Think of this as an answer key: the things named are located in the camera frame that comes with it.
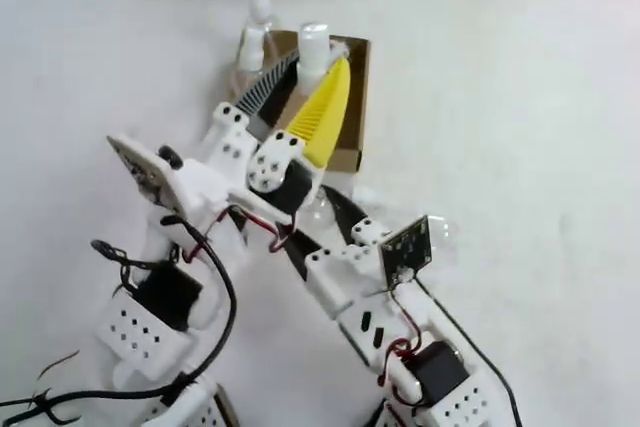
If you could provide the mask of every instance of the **black plastic part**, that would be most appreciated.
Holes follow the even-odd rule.
[[[172,385],[174,385],[175,387],[160,398],[160,403],[162,405],[164,405],[165,407],[171,407],[173,403],[178,400],[178,397],[180,397],[182,391],[187,387],[186,385],[183,385],[186,376],[187,374],[185,374],[184,372],[180,372],[176,376],[176,378],[172,382]]]
[[[158,157],[165,160],[173,170],[180,170],[184,165],[182,157],[168,145],[163,145],[158,149]]]
[[[469,377],[449,344],[437,341],[405,361],[422,387],[421,406],[433,407]]]
[[[287,100],[289,100],[291,96],[291,92],[293,92],[293,89],[298,84],[297,65],[297,62],[292,62],[287,67],[287,70],[285,70],[258,112],[258,117],[271,128],[275,127],[278,119],[280,119],[282,111],[287,105]]]
[[[284,251],[305,282],[307,281],[307,266],[304,264],[304,259],[307,255],[317,252],[321,248],[320,244],[301,230],[296,230],[284,243]]]
[[[421,217],[406,229],[385,240],[380,244],[380,252],[389,287],[397,283],[398,274],[402,270],[418,272],[431,262],[428,217]]]
[[[185,332],[201,290],[200,283],[167,261],[166,266],[151,270],[133,298],[172,329]]]
[[[273,192],[258,192],[252,190],[257,196],[266,200],[276,209],[285,214],[293,215],[304,202],[311,190],[311,174],[300,162],[294,160],[287,167],[282,185]]]
[[[338,224],[342,238],[347,244],[353,244],[354,240],[353,237],[351,237],[351,229],[362,219],[366,218],[367,214],[355,202],[333,187],[323,184],[322,188],[333,207],[336,223]]]

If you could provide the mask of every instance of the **white surface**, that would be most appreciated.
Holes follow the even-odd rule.
[[[373,41],[357,184],[456,220],[459,266],[427,277],[511,381],[525,425],[628,425],[640,391],[627,320],[640,307],[640,0],[274,4],[287,27],[321,19]],[[241,0],[0,0],[0,11],[7,398],[30,394],[106,303],[117,269],[89,240],[142,247],[143,201],[104,135],[194,145],[244,11]],[[374,379],[277,260],[238,281],[220,380],[245,425],[357,425]]]

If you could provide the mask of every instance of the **circuit board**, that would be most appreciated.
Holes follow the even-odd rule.
[[[380,244],[387,285],[393,287],[401,273],[417,273],[431,262],[429,218],[425,215]]]

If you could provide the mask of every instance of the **white spray nozzle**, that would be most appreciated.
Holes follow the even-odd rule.
[[[264,30],[247,26],[244,29],[244,42],[238,56],[238,70],[258,72],[264,62]]]
[[[256,24],[265,24],[273,17],[271,0],[249,0],[249,16]]]
[[[298,86],[310,95],[329,68],[331,45],[327,24],[310,22],[298,31]]]

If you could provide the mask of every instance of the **black wire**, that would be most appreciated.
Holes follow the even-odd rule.
[[[160,262],[145,262],[142,260],[133,260],[127,256],[127,252],[112,246],[104,240],[95,239],[91,241],[91,247],[93,247],[100,255],[105,259],[113,262],[118,262],[122,266],[126,267],[138,267],[142,270],[151,270],[154,268],[160,268],[164,265],[164,261]]]
[[[493,373],[496,374],[496,377],[500,379],[502,386],[505,388],[505,390],[507,391],[507,395],[509,396],[509,404],[511,404],[511,412],[513,413],[513,420],[516,423],[516,427],[522,427],[522,419],[520,419],[520,413],[518,412],[516,396],[514,395],[513,390],[509,385],[509,382],[507,382],[507,379],[504,377],[504,375],[502,375],[502,372],[498,370],[495,364],[491,362],[491,360],[489,360],[489,358],[484,354],[484,352],[482,352],[480,348],[473,342],[473,340],[471,340],[471,338],[469,337],[469,334],[467,334],[465,330],[462,327],[460,327],[460,324],[458,324],[458,322],[456,322],[456,320],[449,313],[449,311],[445,309],[444,305],[442,305],[438,299],[436,299],[433,295],[431,295],[431,293],[427,290],[427,288],[417,278],[416,278],[416,282],[422,288],[422,290],[424,290],[424,292],[431,298],[431,300],[435,302],[435,304],[442,311],[442,313],[447,317],[447,319],[449,319],[449,321],[460,331],[460,333],[462,334],[462,337],[464,337],[464,339],[469,343],[469,345],[471,345],[473,350],[476,351],[476,354],[480,356],[480,358],[489,366],[489,368],[493,371]]]
[[[0,402],[0,407],[9,407],[10,405],[29,404],[33,402],[33,397],[25,397],[24,399],[7,400]]]
[[[161,220],[161,224],[162,225],[182,224],[184,228],[187,230],[187,232],[189,233],[189,235],[191,235],[193,240],[195,240],[196,243],[200,245],[202,250],[204,250],[205,253],[208,255],[208,257],[211,259],[211,261],[216,267],[216,270],[220,274],[220,277],[222,278],[222,282],[224,283],[224,286],[227,290],[227,294],[229,295],[229,304],[230,304],[229,317],[227,319],[226,325],[224,326],[224,330],[222,332],[220,340],[215,345],[213,350],[209,353],[209,355],[202,361],[202,363],[198,367],[196,367],[194,370],[189,372],[187,375],[176,379],[171,384],[167,384],[162,387],[158,387],[156,389],[130,391],[130,392],[119,392],[119,391],[112,391],[112,390],[81,390],[76,392],[68,392],[66,394],[61,394],[55,397],[51,397],[50,399],[43,399],[40,402],[40,405],[34,407],[33,409],[28,410],[26,412],[22,412],[21,414],[17,414],[5,420],[2,423],[3,427],[10,427],[19,422],[24,422],[25,420],[28,420],[40,414],[46,413],[47,410],[50,411],[56,405],[59,405],[65,402],[70,402],[72,400],[89,399],[89,398],[116,399],[116,400],[142,400],[142,399],[151,399],[155,397],[161,397],[165,394],[174,392],[175,389],[183,389],[187,385],[193,383],[205,370],[207,370],[207,368],[218,357],[218,355],[222,351],[222,348],[226,344],[229,338],[229,335],[231,334],[231,330],[233,329],[233,324],[235,322],[236,314],[238,310],[238,301],[236,298],[235,289],[233,288],[233,284],[231,283],[231,279],[229,278],[229,274],[227,273],[224,267],[224,264],[222,263],[220,258],[217,256],[215,251],[211,248],[211,245],[209,244],[208,239],[203,234],[201,234],[195,227],[189,224],[187,221],[178,217],[177,215],[169,215],[167,217],[164,217]],[[31,400],[32,399],[29,398],[29,399],[9,401],[8,403],[5,402],[4,404],[0,404],[0,407],[4,405],[16,405],[20,403],[27,403],[27,402],[30,402]]]

